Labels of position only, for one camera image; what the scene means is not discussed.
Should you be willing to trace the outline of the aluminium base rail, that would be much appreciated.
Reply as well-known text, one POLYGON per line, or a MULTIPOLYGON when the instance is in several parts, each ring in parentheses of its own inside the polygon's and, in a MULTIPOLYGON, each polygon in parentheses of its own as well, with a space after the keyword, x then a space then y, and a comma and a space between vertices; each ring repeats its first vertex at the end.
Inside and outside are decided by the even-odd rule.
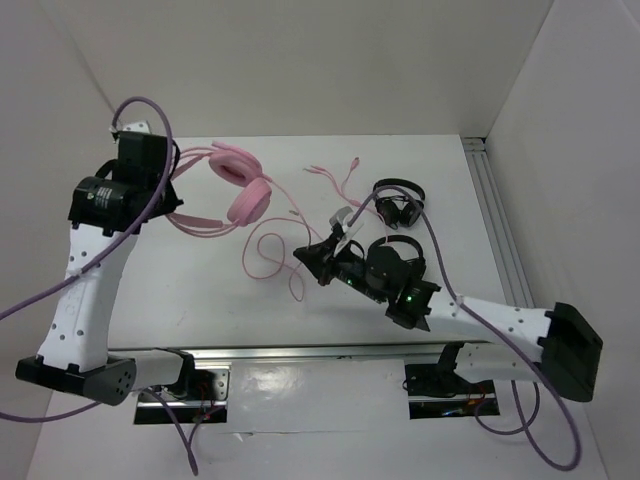
POLYGON ((232 365, 234 363, 298 363, 310 361, 366 361, 393 360, 418 363, 436 362, 445 344, 390 343, 390 344, 344 344, 263 347, 216 347, 190 348, 198 366, 232 365))

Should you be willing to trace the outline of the black headphones far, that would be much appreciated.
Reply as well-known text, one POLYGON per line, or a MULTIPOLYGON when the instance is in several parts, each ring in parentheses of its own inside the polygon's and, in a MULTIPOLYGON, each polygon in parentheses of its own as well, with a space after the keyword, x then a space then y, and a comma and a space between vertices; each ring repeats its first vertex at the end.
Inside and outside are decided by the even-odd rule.
POLYGON ((418 184, 400 178, 381 179, 373 185, 373 190, 390 186, 409 190, 413 196, 398 193, 387 197, 375 195, 376 211, 384 223, 393 230, 397 230, 399 227, 411 228, 418 220, 420 210, 425 206, 425 191, 418 184))

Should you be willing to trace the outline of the aluminium side rail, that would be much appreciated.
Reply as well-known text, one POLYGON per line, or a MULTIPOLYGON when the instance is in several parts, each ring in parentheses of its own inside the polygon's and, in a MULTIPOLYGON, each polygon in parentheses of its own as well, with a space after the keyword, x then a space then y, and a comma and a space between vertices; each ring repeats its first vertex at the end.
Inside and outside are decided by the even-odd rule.
POLYGON ((521 257, 489 163, 485 142, 482 138, 463 137, 461 143, 506 301, 516 307, 534 307, 521 257))

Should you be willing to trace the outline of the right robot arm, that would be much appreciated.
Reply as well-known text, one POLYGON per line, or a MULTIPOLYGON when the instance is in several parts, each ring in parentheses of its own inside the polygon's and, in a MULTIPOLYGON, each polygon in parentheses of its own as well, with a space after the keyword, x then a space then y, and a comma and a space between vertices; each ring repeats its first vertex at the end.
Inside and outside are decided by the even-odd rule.
POLYGON ((436 369, 448 392, 500 380, 538 382, 575 402, 594 396, 603 341, 569 304, 528 309, 444 291, 424 280, 422 247, 405 235, 363 248, 355 241, 341 244, 333 234, 293 255, 320 285, 343 282, 385 305, 386 317, 405 329, 456 335, 436 369))

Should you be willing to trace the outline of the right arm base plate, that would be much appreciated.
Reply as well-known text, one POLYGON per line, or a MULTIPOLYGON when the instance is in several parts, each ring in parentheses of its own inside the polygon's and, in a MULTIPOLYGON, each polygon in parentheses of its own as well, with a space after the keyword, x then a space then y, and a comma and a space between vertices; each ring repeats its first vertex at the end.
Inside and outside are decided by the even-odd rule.
POLYGON ((497 416, 500 409, 492 381, 469 383, 436 364, 406 364, 402 388, 411 420, 497 416))

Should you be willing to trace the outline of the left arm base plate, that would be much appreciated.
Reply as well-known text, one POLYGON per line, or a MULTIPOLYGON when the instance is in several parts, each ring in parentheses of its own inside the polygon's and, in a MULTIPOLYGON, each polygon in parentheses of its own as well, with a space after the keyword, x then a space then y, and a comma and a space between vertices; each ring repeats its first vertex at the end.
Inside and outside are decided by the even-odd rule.
MULTIPOLYGON (((153 391, 167 404, 181 425, 223 424, 227 422, 228 395, 231 368, 229 365, 213 365, 197 369, 185 393, 177 393, 168 387, 154 387, 153 391)), ((148 393, 141 393, 136 401, 133 423, 135 425, 168 425, 169 414, 148 393)))

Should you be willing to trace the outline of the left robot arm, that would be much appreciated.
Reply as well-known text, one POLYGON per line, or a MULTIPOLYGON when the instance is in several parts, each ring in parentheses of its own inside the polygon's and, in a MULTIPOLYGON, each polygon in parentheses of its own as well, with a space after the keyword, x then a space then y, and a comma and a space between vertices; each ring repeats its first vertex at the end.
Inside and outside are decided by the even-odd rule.
POLYGON ((21 381, 115 406, 133 392, 196 390, 192 355, 176 349, 108 351, 109 325, 124 267, 142 224, 181 205, 171 183, 173 142, 121 131, 118 151, 76 186, 68 219, 66 284, 38 352, 18 361, 21 381))

